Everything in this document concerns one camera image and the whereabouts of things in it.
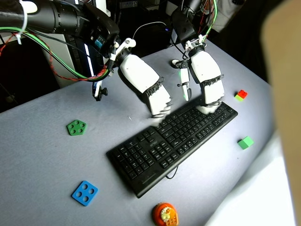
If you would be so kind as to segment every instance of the orange round toy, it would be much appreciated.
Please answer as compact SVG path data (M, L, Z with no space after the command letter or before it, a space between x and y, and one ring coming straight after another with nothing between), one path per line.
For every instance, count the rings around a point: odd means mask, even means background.
M157 226L177 226L179 219L177 211L172 204L162 202L155 206L153 219Z

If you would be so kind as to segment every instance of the red block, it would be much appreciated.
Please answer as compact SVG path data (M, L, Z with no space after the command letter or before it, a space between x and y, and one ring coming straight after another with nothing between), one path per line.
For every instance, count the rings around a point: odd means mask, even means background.
M243 91L243 90L241 90L241 91L239 91L239 92L237 93L237 95L239 95L241 98L244 99L244 98L248 95L248 93L245 92L245 91Z

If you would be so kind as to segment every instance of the green pentagon block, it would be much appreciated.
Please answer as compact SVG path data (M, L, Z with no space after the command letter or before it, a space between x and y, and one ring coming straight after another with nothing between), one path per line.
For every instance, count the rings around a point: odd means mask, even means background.
M238 144L242 149L246 149L250 147L252 144L254 144L254 141L249 136L247 136L241 141L239 141Z
M236 95L235 98L239 101L243 101L244 99L242 97L240 97L239 95Z
M71 136L83 135L87 125L83 121L74 120L67 126L67 128Z

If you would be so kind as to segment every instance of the green wire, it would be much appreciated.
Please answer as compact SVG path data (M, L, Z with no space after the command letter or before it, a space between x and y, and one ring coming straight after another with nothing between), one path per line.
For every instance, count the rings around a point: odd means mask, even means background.
M217 5L216 5L216 0L213 0L213 4L214 4L214 10L215 10L213 22L212 22L212 24L210 25L210 27L208 28L208 31L206 32L206 34L205 34L205 36L204 36L202 42L204 42L205 39L207 38L207 36L208 36L208 34L209 34L209 32L210 32L210 30L211 30L211 28L212 28L212 25L215 23L215 20L216 20L216 16L217 16Z
M10 30L10 31L16 31L19 32L21 29L18 27L0 27L0 31L1 30ZM39 45L43 46L44 48L46 48L48 51L51 52L51 54L57 58L57 60L63 64L64 67L66 67L69 71L71 71L76 77L81 78L81 79L89 79L87 77L85 77L84 75L78 73L77 71L75 71L73 68L69 67L63 60L61 60L55 53L53 53L49 47L42 41L40 40L38 37L36 37L33 34L30 34L29 32L25 31L24 32L26 35L28 35L29 37L31 37L32 39L34 39Z

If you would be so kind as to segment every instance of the background keyboard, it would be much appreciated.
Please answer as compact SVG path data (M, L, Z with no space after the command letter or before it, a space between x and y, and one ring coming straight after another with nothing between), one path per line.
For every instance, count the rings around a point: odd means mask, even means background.
M208 115L198 105L198 98L188 102L158 127L146 128L107 153L138 198L238 115L225 103Z

